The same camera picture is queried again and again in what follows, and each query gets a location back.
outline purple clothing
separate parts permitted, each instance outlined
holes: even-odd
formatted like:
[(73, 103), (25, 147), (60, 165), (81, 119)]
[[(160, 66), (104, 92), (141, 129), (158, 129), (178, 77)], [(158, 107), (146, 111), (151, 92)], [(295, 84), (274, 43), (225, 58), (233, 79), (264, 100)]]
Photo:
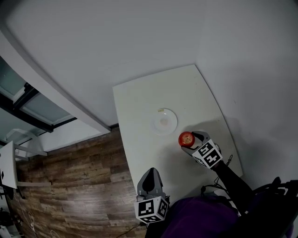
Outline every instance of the purple clothing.
[(176, 202), (171, 207), (171, 222), (162, 238), (217, 238), (222, 231), (230, 229), (238, 219), (237, 213), (208, 199), (194, 197)]

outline plate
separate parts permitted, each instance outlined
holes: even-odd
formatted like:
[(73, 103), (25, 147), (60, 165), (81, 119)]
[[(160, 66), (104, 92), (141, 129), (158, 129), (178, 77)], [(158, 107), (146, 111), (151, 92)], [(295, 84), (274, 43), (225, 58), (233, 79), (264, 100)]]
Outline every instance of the plate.
[(173, 133), (178, 125), (177, 116), (166, 108), (158, 109), (151, 121), (152, 131), (159, 136), (166, 136)]

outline brown wood plank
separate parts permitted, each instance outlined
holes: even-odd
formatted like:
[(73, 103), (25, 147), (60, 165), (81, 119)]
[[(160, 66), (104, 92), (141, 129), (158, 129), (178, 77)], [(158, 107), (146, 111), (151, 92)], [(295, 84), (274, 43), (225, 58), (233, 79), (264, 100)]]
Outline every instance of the brown wood plank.
[[(26, 237), (113, 238), (139, 222), (135, 218), (135, 188), (126, 161), (119, 128), (110, 134), (51, 151), (17, 163), (18, 179), (24, 182), (51, 181), (51, 187), (22, 187), (26, 199), (8, 200)], [(27, 223), (34, 216), (36, 235)], [(144, 237), (137, 227), (125, 237)]]

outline white desk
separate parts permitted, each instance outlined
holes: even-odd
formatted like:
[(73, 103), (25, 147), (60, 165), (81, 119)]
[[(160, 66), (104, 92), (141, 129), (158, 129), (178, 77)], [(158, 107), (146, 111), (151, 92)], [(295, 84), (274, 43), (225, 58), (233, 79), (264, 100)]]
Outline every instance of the white desk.
[(29, 160), (28, 158), (15, 155), (15, 149), (20, 149), (36, 154), (47, 155), (46, 152), (33, 151), (25, 147), (15, 145), (12, 141), (0, 149), (0, 176), (2, 184), (17, 189), (18, 186), (51, 186), (50, 182), (30, 183), (19, 182), (15, 165), (15, 158)]
[[(200, 194), (202, 185), (213, 183), (216, 174), (183, 152), (178, 137), (183, 131), (205, 130), (217, 143), (224, 160), (233, 155), (230, 167), (242, 175), (234, 142), (223, 115), (195, 65), (132, 80), (113, 88), (121, 137), (135, 188), (142, 175), (155, 167), (163, 191), (171, 202)], [(178, 118), (168, 136), (155, 135), (150, 127), (159, 108)]]

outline white cube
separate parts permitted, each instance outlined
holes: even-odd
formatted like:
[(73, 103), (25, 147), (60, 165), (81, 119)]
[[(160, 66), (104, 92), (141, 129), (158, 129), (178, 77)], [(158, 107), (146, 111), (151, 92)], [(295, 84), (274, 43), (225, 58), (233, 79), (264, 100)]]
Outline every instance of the white cube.
[(135, 217), (146, 224), (163, 221), (168, 208), (169, 204), (163, 197), (136, 202)]
[(223, 158), (211, 139), (195, 151), (192, 157), (194, 157), (200, 165), (209, 169)]

